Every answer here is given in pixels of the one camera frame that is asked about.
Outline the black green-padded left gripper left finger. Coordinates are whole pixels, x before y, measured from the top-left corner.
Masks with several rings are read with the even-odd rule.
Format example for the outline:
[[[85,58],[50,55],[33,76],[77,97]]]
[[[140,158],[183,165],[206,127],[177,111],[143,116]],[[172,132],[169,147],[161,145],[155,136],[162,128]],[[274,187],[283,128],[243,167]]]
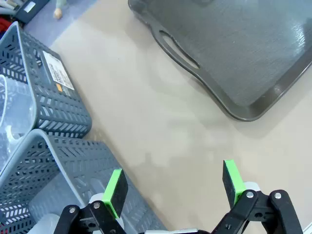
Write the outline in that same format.
[[[119,224],[128,192],[128,182],[123,169],[115,169],[109,179],[103,196],[84,208],[66,206],[58,220],[56,234],[101,234],[126,233]]]

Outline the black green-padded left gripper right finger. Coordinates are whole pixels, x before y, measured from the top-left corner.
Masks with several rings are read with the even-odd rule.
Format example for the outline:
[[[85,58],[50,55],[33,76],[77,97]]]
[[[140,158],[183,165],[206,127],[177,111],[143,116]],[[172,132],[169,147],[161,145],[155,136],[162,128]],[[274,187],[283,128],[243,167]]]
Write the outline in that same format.
[[[222,181],[230,211],[214,228],[214,234],[242,234],[250,222],[260,222],[268,234],[302,234],[296,211],[285,190],[269,195],[247,189],[233,160],[223,161]]]

